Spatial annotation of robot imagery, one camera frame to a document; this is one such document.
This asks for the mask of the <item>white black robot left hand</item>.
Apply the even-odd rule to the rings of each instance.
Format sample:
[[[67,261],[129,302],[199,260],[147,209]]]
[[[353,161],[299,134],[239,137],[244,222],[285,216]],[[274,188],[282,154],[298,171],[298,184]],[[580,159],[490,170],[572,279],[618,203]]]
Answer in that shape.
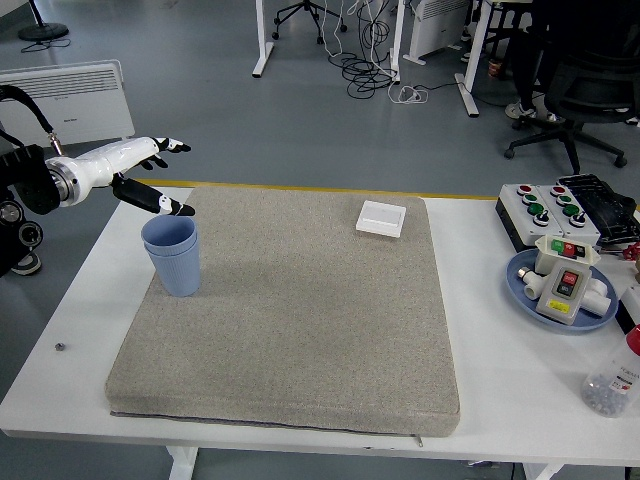
[[[92,189],[110,186],[116,198],[142,210],[159,215],[194,216],[193,207],[124,176],[136,166],[151,170],[154,163],[166,168],[160,152],[190,150],[191,147],[182,141],[168,137],[122,140],[91,150],[66,164],[70,174],[67,174],[69,195],[65,203],[67,206],[78,204]]]

